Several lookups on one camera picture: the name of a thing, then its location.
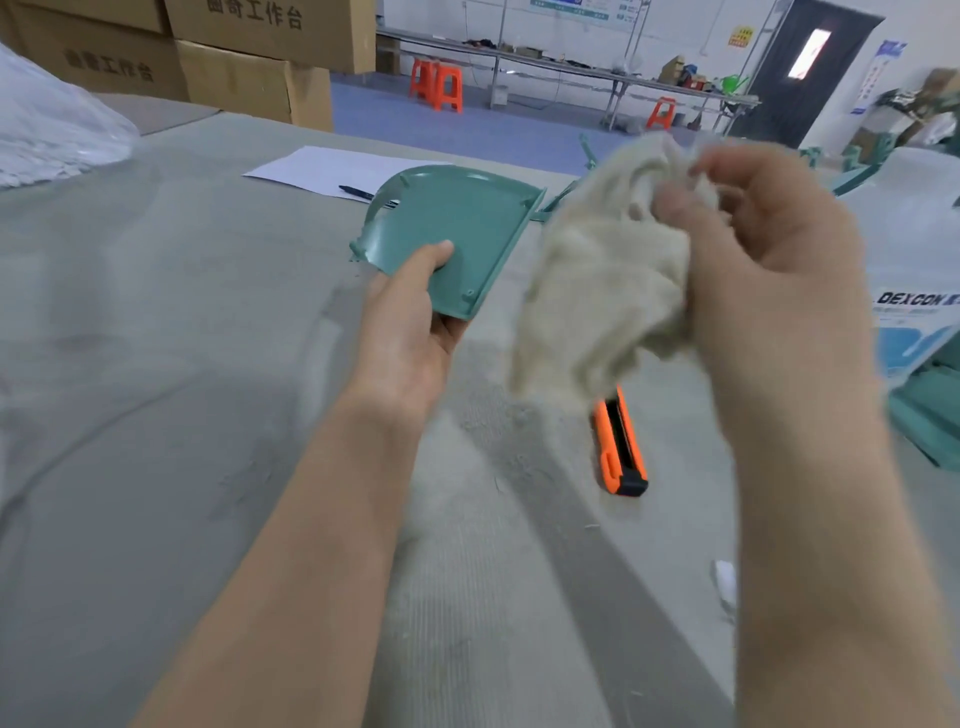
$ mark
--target white container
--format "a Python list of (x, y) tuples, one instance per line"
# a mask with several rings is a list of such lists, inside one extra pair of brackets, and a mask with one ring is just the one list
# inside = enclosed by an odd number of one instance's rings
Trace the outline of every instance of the white container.
[(900, 147), (841, 199), (866, 240), (877, 363), (893, 389), (960, 330), (960, 158)]
[(490, 99), (491, 106), (505, 107), (507, 99), (510, 97), (509, 89), (505, 84), (497, 84), (493, 87), (493, 94)]

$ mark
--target beige rag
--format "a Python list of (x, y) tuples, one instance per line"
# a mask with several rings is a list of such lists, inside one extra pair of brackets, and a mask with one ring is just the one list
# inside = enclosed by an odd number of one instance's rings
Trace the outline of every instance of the beige rag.
[(587, 175), (544, 226), (542, 258), (516, 328), (510, 390), (589, 409), (639, 365), (689, 338), (690, 240), (654, 219), (654, 191), (679, 182), (717, 208), (716, 188), (691, 179), (691, 156), (649, 133)]

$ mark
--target red plastic stool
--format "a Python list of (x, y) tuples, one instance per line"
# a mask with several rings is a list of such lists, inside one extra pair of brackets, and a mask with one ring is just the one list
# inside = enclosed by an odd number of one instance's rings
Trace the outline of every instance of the red plastic stool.
[[(450, 79), (450, 92), (446, 92), (446, 80)], [(464, 112), (464, 72), (455, 65), (441, 65), (434, 68), (433, 110), (439, 111), (444, 104), (450, 104), (457, 113)]]
[[(660, 108), (664, 104), (669, 104), (669, 106), (667, 107), (666, 113), (661, 114)], [(677, 100), (669, 96), (661, 96), (657, 101), (657, 105), (654, 106), (654, 112), (650, 114), (650, 118), (647, 119), (647, 129), (653, 129), (654, 127), (669, 129), (670, 125), (673, 124), (673, 117), (676, 115)]]
[(410, 74), (410, 90), (407, 96), (417, 93), (417, 98), (426, 99), (428, 104), (433, 103), (434, 66), (433, 61), (414, 59), (414, 70)]

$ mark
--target left hand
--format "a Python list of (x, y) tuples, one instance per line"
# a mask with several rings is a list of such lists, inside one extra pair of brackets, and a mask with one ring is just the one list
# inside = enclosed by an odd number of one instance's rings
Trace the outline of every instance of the left hand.
[(392, 278), (371, 281), (360, 323), (356, 364), (347, 387), (404, 425), (423, 428), (444, 392), (453, 350), (466, 321), (435, 313), (427, 293), (453, 243), (424, 245)]

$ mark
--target hand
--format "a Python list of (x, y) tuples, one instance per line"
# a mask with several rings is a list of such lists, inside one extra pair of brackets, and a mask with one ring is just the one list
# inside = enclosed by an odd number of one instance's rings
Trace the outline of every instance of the hand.
[(370, 284), (356, 365), (347, 391), (405, 425), (423, 428), (446, 386), (466, 321), (435, 313), (426, 286), (453, 255), (453, 243), (424, 245), (392, 278)]
[(694, 338), (728, 438), (809, 445), (856, 429), (879, 390), (852, 216), (776, 145), (710, 149), (691, 173), (721, 185), (730, 222), (672, 184), (654, 214), (690, 235)]

